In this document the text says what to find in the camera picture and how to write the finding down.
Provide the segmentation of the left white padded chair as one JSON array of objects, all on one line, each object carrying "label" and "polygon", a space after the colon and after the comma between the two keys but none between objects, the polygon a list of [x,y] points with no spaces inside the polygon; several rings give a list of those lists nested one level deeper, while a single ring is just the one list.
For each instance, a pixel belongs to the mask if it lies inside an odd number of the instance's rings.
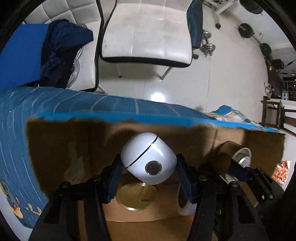
[{"label": "left white padded chair", "polygon": [[40,86],[94,92],[99,89],[99,1],[43,1],[26,18],[47,33],[41,50]]}]

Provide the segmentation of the silver metal filter basket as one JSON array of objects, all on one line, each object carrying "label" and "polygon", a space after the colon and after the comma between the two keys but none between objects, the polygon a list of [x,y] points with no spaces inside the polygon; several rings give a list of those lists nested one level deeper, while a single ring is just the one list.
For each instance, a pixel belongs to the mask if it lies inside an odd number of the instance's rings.
[{"label": "silver metal filter basket", "polygon": [[244,147],[239,150],[237,150],[234,155],[232,156],[232,159],[238,163],[241,167],[250,167],[251,165],[251,150]]}]

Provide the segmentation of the right white padded chair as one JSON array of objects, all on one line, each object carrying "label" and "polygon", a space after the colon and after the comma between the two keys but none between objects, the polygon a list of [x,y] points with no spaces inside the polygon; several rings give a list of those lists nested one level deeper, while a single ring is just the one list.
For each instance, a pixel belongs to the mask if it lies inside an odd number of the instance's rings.
[{"label": "right white padded chair", "polygon": [[193,47],[187,21],[192,1],[115,1],[100,32],[100,57],[109,63],[187,68]]}]

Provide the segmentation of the dark blue garment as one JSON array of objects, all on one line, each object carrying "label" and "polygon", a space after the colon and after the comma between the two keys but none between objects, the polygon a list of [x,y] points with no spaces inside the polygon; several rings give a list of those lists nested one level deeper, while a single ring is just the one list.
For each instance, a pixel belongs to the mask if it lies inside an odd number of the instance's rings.
[{"label": "dark blue garment", "polygon": [[40,86],[66,88],[77,52],[93,41],[93,32],[69,20],[49,24],[41,52]]}]

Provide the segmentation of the white padded chair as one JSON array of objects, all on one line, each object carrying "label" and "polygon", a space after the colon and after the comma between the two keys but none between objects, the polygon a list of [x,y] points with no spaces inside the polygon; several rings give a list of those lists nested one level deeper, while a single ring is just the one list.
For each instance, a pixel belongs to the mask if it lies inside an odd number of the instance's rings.
[{"label": "white padded chair", "polygon": [[187,68],[193,47],[187,21],[192,1],[115,1],[100,32],[100,57],[109,63]]},{"label": "white padded chair", "polygon": [[94,92],[99,89],[99,1],[43,1],[26,18],[47,33],[41,50],[40,86]]}]

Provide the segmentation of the orange patterned cloth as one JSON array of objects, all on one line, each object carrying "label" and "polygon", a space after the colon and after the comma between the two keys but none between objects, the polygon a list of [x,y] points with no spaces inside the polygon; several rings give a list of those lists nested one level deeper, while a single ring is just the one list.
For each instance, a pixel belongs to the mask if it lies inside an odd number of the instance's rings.
[{"label": "orange patterned cloth", "polygon": [[290,160],[282,161],[280,164],[276,165],[274,173],[272,175],[272,180],[279,185],[284,185],[287,181],[288,175],[290,173]]}]

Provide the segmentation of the dark wooden chair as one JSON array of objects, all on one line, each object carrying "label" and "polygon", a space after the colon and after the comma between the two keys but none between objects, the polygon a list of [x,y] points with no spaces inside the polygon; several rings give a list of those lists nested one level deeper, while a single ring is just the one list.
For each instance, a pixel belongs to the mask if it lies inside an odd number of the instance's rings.
[{"label": "dark wooden chair", "polygon": [[[262,108],[262,117],[261,122],[259,123],[263,127],[275,128],[277,130],[282,130],[295,137],[295,132],[285,128],[285,124],[295,128],[295,117],[287,116],[287,113],[295,114],[295,109],[286,109],[281,100],[279,101],[270,101],[267,96],[263,97],[261,101]],[[275,123],[269,123],[267,121],[267,111],[274,110],[275,113]]]}]

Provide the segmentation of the white weight bench rack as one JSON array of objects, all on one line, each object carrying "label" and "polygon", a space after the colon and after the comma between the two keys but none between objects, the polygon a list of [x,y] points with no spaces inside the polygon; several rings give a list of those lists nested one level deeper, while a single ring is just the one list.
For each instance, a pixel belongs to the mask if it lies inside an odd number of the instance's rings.
[{"label": "white weight bench rack", "polygon": [[211,11],[214,18],[214,24],[217,29],[221,28],[219,15],[227,10],[229,7],[231,7],[234,3],[236,3],[237,0],[203,0],[203,3],[208,6]]}]

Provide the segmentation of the white earbuds case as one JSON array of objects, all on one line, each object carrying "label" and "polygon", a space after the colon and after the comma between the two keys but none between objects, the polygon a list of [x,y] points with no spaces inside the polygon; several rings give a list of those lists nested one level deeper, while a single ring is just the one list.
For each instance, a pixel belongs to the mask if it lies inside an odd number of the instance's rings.
[{"label": "white earbuds case", "polygon": [[177,157],[156,134],[141,132],[134,135],[121,150],[123,166],[140,181],[158,185],[174,173]]}]

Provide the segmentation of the open cardboard box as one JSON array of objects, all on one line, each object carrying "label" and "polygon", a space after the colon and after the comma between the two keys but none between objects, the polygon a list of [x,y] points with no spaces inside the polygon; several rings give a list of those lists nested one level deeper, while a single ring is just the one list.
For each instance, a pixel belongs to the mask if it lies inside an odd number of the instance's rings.
[{"label": "open cardboard box", "polygon": [[285,135],[176,116],[45,113],[26,123],[48,203],[30,240],[270,240]]}]

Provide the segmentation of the blue bench pad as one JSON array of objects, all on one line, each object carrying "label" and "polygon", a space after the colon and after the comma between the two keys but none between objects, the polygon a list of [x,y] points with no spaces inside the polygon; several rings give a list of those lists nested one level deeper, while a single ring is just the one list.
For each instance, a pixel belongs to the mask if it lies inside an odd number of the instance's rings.
[{"label": "blue bench pad", "polygon": [[199,49],[203,35],[202,0],[193,0],[187,10],[187,21],[193,49]]}]

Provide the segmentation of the plaid checked cloth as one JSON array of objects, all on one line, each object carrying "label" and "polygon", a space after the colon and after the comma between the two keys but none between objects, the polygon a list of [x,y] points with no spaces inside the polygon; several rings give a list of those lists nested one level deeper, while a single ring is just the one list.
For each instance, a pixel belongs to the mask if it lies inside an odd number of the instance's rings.
[{"label": "plaid checked cloth", "polygon": [[275,128],[263,127],[259,123],[251,120],[240,111],[233,109],[230,106],[222,105],[217,110],[204,112],[207,116],[217,120],[230,123],[231,126],[242,127],[248,130],[262,130],[273,133],[280,133]]}]

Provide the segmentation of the blue foam cushion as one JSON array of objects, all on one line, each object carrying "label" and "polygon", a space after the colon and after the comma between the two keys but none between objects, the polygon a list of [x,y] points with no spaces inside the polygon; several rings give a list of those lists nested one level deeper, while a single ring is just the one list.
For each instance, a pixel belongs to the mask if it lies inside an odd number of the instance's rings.
[{"label": "blue foam cushion", "polygon": [[40,79],[41,52],[48,24],[21,24],[1,52],[1,90]]}]

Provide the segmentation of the chrome dumbbell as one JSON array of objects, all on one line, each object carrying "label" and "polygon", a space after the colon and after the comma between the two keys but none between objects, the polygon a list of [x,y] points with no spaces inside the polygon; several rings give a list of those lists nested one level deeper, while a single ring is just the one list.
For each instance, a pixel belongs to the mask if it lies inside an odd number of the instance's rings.
[{"label": "chrome dumbbell", "polygon": [[209,39],[212,37],[212,34],[206,30],[203,30],[202,42],[200,50],[205,54],[205,56],[212,56],[213,52],[216,49],[214,44],[209,43]]}]

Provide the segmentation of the gold round tin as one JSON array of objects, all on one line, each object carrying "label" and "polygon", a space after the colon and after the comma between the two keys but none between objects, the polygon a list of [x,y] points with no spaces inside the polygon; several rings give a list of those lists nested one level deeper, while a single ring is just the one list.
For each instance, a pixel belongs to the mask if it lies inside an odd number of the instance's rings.
[{"label": "gold round tin", "polygon": [[156,187],[144,182],[130,183],[121,186],[116,193],[116,201],[130,211],[144,210],[157,198]]}]

